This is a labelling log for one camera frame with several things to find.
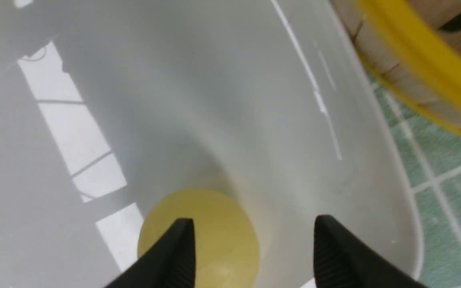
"plastic container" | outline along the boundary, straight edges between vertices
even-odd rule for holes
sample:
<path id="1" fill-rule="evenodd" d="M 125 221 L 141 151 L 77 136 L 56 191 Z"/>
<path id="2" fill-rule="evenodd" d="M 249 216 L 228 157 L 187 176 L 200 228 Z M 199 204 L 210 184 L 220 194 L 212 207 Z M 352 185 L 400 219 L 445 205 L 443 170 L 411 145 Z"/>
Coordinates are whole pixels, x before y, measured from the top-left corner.
<path id="1" fill-rule="evenodd" d="M 187 188 L 245 209 L 255 287 L 313 277 L 319 214 L 417 277 L 407 179 L 328 3 L 20 6 L 0 2 L 0 287 L 104 286 Z"/>

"green tile floor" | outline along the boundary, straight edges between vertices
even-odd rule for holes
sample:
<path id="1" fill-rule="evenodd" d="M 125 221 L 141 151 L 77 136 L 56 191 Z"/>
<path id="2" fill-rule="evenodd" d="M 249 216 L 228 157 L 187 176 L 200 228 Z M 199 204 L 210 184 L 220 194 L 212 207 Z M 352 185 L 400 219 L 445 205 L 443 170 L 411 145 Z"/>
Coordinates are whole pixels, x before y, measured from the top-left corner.
<path id="1" fill-rule="evenodd" d="M 410 180 L 423 226 L 419 281 L 461 288 L 461 137 L 417 115 L 373 80 L 373 89 Z"/>

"yellow circle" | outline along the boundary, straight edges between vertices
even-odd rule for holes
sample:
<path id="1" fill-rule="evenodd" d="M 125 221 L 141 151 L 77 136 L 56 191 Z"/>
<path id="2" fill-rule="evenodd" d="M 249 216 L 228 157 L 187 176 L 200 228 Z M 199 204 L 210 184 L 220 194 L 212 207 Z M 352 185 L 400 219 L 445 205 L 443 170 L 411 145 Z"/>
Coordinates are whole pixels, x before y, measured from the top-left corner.
<path id="1" fill-rule="evenodd" d="M 216 191 L 179 191 L 159 202 L 141 228 L 138 256 L 181 217 L 194 221 L 197 288 L 254 285 L 259 270 L 254 227 L 236 201 Z"/>

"white basin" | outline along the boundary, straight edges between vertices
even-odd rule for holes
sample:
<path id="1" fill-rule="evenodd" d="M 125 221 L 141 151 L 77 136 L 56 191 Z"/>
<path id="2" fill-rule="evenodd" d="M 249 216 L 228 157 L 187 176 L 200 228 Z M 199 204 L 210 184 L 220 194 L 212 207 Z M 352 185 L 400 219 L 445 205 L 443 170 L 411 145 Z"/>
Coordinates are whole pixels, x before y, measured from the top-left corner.
<path id="1" fill-rule="evenodd" d="M 255 287 L 313 277 L 319 214 L 417 277 L 406 177 L 326 1 L 16 3 L 0 1 L 0 288 L 103 287 L 183 188 L 243 206 Z"/>

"yellow ring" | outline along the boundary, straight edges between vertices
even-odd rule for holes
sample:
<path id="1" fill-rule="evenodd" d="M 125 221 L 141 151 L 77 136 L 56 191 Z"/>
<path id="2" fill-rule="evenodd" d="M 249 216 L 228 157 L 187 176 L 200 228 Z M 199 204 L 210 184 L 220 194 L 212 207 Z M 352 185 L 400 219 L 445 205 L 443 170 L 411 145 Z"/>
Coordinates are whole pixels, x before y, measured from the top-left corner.
<path id="1" fill-rule="evenodd" d="M 363 57 L 361 57 L 362 64 L 368 69 L 370 73 L 375 76 L 375 78 L 382 84 L 382 86 L 386 87 L 389 91 L 394 93 L 397 98 L 403 102 L 406 106 L 408 106 L 410 109 L 414 110 L 415 112 L 419 113 L 419 115 L 425 117 L 428 119 L 430 122 L 436 123 L 437 125 L 441 126 L 444 129 L 447 129 L 456 135 L 461 136 L 461 128 L 451 124 L 450 122 L 447 122 L 446 120 L 443 120 L 442 118 L 439 118 L 435 116 L 434 114 L 428 112 L 428 110 L 422 108 L 419 106 L 414 100 L 412 100 L 410 97 L 406 96 L 401 90 L 397 89 L 395 86 L 390 84 L 387 80 L 385 80 L 380 73 L 378 73 L 375 69 L 373 69 L 373 66 L 371 66 Z"/>
<path id="2" fill-rule="evenodd" d="M 461 110 L 461 57 L 433 33 L 405 0 L 357 1 L 403 64 L 444 100 Z M 461 135 L 456 126 L 416 108 L 417 104 L 401 93 L 396 94 L 412 109 Z"/>

